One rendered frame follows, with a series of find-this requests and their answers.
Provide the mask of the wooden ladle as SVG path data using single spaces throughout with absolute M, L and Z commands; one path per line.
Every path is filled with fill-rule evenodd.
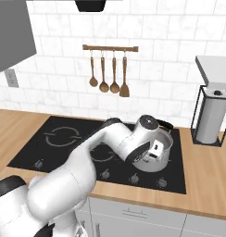
M 105 82 L 105 58 L 101 57 L 102 82 L 99 85 L 99 90 L 102 93 L 107 93 L 109 90 L 108 84 Z
M 117 94 L 119 92 L 119 86 L 116 83 L 116 58 L 112 59 L 112 68 L 113 68 L 113 82 L 110 85 L 110 92 Z

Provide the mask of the white paper towel roll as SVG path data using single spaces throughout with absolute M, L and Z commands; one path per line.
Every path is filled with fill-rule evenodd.
M 226 112 L 226 91 L 205 89 L 205 95 L 196 140 L 200 143 L 213 144 L 217 141 Z

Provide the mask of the wooden utensil rail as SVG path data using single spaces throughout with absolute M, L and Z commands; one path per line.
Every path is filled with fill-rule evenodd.
M 126 47 L 126 46 L 100 46 L 100 45 L 82 45 L 83 50 L 96 50 L 96 51 L 122 51 L 122 52 L 138 52 L 139 47 Z

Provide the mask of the pale grey wall shelf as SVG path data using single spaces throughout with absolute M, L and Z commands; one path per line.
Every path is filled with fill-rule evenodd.
M 196 56 L 195 63 L 207 88 L 226 90 L 226 56 Z

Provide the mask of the grey wall cupboard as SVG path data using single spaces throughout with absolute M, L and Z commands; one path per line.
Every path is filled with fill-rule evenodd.
M 36 55 L 25 0 L 0 0 L 0 72 Z

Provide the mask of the wide grey drawer front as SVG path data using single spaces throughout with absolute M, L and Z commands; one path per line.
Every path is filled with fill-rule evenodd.
M 93 197 L 90 197 L 89 201 L 91 212 L 95 214 L 102 214 L 115 218 L 126 218 L 129 220 L 136 220 L 149 224 L 157 224 L 180 230 L 182 229 L 186 217 L 185 214 L 179 212 L 173 212 L 147 206 L 137 206 Z M 127 209 L 130 209 L 133 212 L 142 212 L 147 215 L 147 219 L 122 215 L 122 210 Z

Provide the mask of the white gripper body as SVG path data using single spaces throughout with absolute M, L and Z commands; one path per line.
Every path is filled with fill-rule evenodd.
M 152 147 L 148 150 L 148 154 L 152 158 L 159 158 L 163 152 L 164 144 L 158 140 L 154 140 Z

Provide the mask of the black glass hob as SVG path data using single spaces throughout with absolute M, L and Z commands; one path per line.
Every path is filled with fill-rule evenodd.
M 14 156 L 9 162 L 9 166 L 48 173 L 64 164 L 74 146 L 102 124 L 101 120 L 52 116 Z M 169 162 L 166 167 L 158 172 L 141 171 L 134 165 L 123 162 L 106 144 L 99 144 L 91 151 L 96 169 L 96 179 L 98 181 L 185 194 L 180 131 L 173 128 L 170 135 L 173 139 L 173 145 L 170 148 Z M 44 165 L 37 169 L 34 163 L 41 159 Z M 110 176 L 107 180 L 103 180 L 100 174 L 106 169 Z M 139 177 L 136 184 L 130 182 L 130 177 L 134 174 Z M 158 186 L 159 178 L 164 178 L 167 181 L 168 184 L 165 188 Z

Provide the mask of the small wooden spoon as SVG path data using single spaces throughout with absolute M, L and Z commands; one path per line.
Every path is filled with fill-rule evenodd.
M 94 70 L 94 58 L 91 57 L 91 70 Z M 89 80 L 91 86 L 96 87 L 98 85 L 98 80 L 95 78 L 94 74 L 92 74 L 91 79 Z

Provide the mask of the wooden spatula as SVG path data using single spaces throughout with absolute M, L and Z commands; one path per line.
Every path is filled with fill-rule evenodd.
M 123 66 L 123 83 L 120 86 L 119 95 L 121 97 L 129 97 L 130 90 L 126 83 L 126 70 L 127 70 L 127 57 L 126 56 L 122 59 L 122 66 Z

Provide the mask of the grey wall socket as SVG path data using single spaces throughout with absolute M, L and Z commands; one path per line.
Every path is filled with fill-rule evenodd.
M 6 69 L 5 75 L 6 75 L 6 81 L 9 87 L 14 87 L 14 88 L 19 87 L 19 83 L 18 83 L 14 69 Z

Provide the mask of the black range hood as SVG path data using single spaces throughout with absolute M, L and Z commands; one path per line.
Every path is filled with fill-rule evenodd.
M 102 12 L 107 0 L 75 0 L 80 12 Z

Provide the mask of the narrow grey cupboard door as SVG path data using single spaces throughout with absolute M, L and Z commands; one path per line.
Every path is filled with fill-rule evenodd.
M 81 225 L 85 228 L 88 237 L 93 237 L 94 235 L 89 198 L 86 198 L 84 205 L 80 209 L 76 210 L 76 217 Z

